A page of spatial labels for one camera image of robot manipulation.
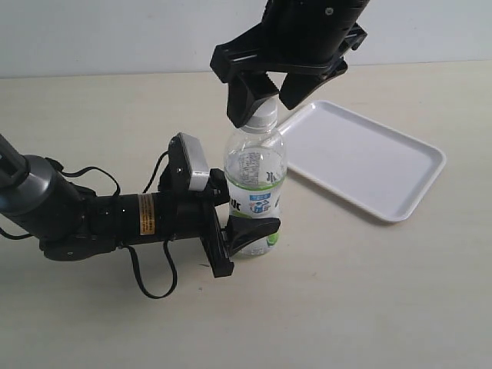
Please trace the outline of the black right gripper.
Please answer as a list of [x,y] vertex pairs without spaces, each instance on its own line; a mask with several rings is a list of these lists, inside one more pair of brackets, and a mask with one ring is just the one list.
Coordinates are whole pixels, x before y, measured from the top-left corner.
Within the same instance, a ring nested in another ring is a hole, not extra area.
[[279,94],[287,109],[296,108],[321,87],[327,76],[320,74],[357,50],[367,37],[357,20],[368,4],[268,1],[258,24],[216,45],[210,67],[221,82],[228,83],[231,123],[242,128],[263,103],[279,94],[266,72],[289,73]]

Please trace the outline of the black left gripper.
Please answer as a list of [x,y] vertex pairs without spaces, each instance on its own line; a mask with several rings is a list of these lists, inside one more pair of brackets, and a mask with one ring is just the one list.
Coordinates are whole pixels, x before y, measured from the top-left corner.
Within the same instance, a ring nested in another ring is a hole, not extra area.
[[279,218],[231,215],[224,228],[224,240],[215,207],[229,201],[227,179],[220,168],[210,170],[202,192],[179,194],[166,189],[153,194],[122,195],[116,221],[118,240],[135,245],[199,238],[213,275],[228,277],[234,270],[229,256],[267,254],[276,243],[281,225]]

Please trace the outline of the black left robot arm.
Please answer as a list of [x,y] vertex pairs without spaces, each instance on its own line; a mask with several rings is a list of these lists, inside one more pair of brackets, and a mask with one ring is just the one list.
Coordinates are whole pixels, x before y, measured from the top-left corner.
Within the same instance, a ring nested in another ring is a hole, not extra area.
[[118,248],[197,238],[213,274],[227,277],[231,257],[275,233],[277,218],[231,216],[216,208],[229,202],[224,172],[209,168],[200,141],[185,133],[168,146],[158,191],[99,196],[73,183],[73,174],[50,158],[22,155],[1,142],[1,213],[39,241],[47,259],[81,261]]

